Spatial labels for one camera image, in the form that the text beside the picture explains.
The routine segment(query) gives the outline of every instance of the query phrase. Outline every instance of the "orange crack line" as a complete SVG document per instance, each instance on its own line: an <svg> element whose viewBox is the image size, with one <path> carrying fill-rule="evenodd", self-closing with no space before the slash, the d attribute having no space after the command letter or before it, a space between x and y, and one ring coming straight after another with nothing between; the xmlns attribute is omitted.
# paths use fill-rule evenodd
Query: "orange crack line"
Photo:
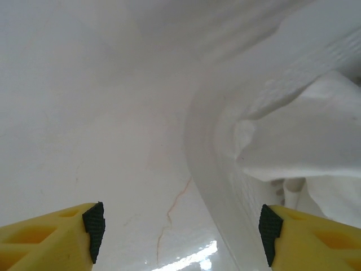
<svg viewBox="0 0 361 271"><path fill-rule="evenodd" d="M168 223L169 223L169 224L166 225L166 226L164 226L164 227L162 228L162 232L161 232L161 234L159 235L159 237L158 237L158 242L157 242L157 265L159 265L159 248L160 248L160 241L161 241L161 239L162 239L162 237L163 237L163 235L164 235L165 230L166 230L166 229L172 229L172 227L173 227L173 222L172 222L172 220L171 220L170 213L173 211L174 207L177 205L178 199L179 199L182 195L184 195L184 193L186 193L186 191L187 191L187 189L188 189L191 181L192 181L192 177L190 177L190 179L188 180L188 182L187 182L187 184L186 184L186 187L175 197L175 200L174 200L172 206L169 208L169 210L168 210L168 212L167 212L167 220L168 220Z"/></svg>

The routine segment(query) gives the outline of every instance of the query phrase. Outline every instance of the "black rubber pad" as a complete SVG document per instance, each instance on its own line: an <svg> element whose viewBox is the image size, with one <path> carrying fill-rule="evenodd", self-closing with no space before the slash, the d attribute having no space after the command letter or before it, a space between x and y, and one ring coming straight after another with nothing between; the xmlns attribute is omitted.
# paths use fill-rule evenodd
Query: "black rubber pad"
<svg viewBox="0 0 361 271"><path fill-rule="evenodd" d="M261 217L259 218L258 230L261 234L269 266L272 266L276 255L275 240L281 235L282 224L283 219L272 211L270 207L263 205Z"/></svg>
<svg viewBox="0 0 361 271"><path fill-rule="evenodd" d="M99 254L105 232L104 207L102 202L98 202L85 213L83 213L85 231L90 235L90 256L93 264Z"/></svg>

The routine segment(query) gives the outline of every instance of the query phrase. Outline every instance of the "white tissue paper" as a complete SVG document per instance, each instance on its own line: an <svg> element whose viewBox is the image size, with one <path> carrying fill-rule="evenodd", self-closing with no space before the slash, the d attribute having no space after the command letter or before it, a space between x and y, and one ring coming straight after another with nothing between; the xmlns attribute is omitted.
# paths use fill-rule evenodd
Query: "white tissue paper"
<svg viewBox="0 0 361 271"><path fill-rule="evenodd" d="M288 105L239 121L235 133L242 172L262 181L306 178L327 217L361 228L361 91L349 79L329 72ZM285 205L295 207L302 186L289 193L286 185Z"/></svg>

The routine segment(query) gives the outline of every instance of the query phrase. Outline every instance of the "curved white edge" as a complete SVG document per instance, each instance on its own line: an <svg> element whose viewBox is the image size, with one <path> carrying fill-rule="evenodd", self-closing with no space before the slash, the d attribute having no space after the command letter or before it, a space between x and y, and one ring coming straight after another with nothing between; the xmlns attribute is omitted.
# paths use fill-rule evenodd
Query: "curved white edge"
<svg viewBox="0 0 361 271"><path fill-rule="evenodd" d="M323 48L360 27L360 10L359 0L319 0L307 5L286 18L273 36L221 63L192 101L184 131L188 167L240 270L270 269L258 229L251 226L217 163L213 146L217 118L241 84L272 77L300 55ZM257 93L248 93L247 99L253 95Z"/></svg>
<svg viewBox="0 0 361 271"><path fill-rule="evenodd" d="M270 270L260 237L255 234L258 229L251 228L246 212L237 204L227 177L218 168L212 131L224 107L224 100L218 96L219 88L227 84L221 78L217 80L216 75L211 77L212 84L196 94L188 112L184 134L188 167L239 269Z"/></svg>

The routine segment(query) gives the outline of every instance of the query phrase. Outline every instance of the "yellow robot part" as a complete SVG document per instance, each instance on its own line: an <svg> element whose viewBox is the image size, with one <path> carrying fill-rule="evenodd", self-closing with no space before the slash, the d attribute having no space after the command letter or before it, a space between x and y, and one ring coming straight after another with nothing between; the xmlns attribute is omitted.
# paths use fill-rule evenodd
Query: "yellow robot part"
<svg viewBox="0 0 361 271"><path fill-rule="evenodd" d="M361 229L264 205L259 231L273 271L361 271Z"/></svg>
<svg viewBox="0 0 361 271"><path fill-rule="evenodd" d="M105 231L102 203L0 228L0 271L89 271Z"/></svg>

